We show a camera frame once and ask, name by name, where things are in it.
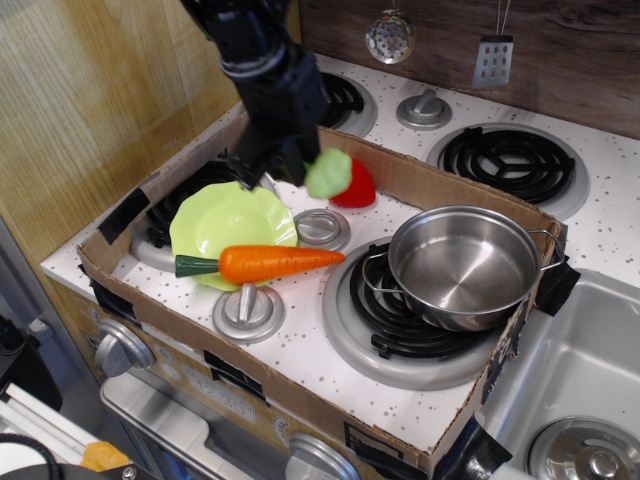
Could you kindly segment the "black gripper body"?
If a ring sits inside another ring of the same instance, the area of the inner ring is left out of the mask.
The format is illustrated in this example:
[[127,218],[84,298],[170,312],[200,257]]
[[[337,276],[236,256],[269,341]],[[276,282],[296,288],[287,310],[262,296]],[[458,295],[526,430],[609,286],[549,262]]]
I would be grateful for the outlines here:
[[314,54],[297,43],[234,42],[232,81],[250,124],[232,153],[238,173],[304,173],[319,154],[328,95]]

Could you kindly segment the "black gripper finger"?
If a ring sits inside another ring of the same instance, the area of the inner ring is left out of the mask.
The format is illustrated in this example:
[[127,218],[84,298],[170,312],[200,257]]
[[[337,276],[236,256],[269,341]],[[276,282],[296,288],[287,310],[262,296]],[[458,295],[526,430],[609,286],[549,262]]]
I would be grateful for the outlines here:
[[239,183],[246,190],[253,190],[265,176],[270,167],[267,154],[233,153],[227,160],[230,168],[239,178]]
[[308,139],[282,139],[267,149],[267,172],[271,177],[291,183],[304,184],[307,166],[320,153],[317,141]]

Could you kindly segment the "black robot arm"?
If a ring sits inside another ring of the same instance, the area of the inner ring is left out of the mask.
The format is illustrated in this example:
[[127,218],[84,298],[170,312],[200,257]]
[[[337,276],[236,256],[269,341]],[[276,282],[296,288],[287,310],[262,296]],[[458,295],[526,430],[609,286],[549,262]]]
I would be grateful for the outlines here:
[[320,153],[317,126],[329,109],[314,54],[286,27],[287,1],[184,1],[219,51],[250,123],[227,163],[248,189],[268,173],[296,186]]

